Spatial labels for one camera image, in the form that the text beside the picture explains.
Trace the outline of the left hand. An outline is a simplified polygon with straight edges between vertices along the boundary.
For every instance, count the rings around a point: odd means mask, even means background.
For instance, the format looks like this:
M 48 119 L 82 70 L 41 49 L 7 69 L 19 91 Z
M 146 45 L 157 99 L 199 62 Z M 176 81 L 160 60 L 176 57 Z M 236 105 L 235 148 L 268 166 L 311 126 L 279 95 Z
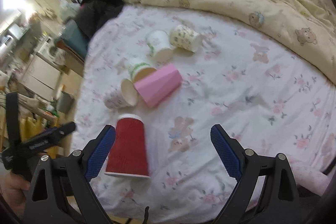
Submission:
M 24 177 L 11 171 L 1 176 L 1 195 L 19 219 L 23 218 L 26 196 L 30 183 Z

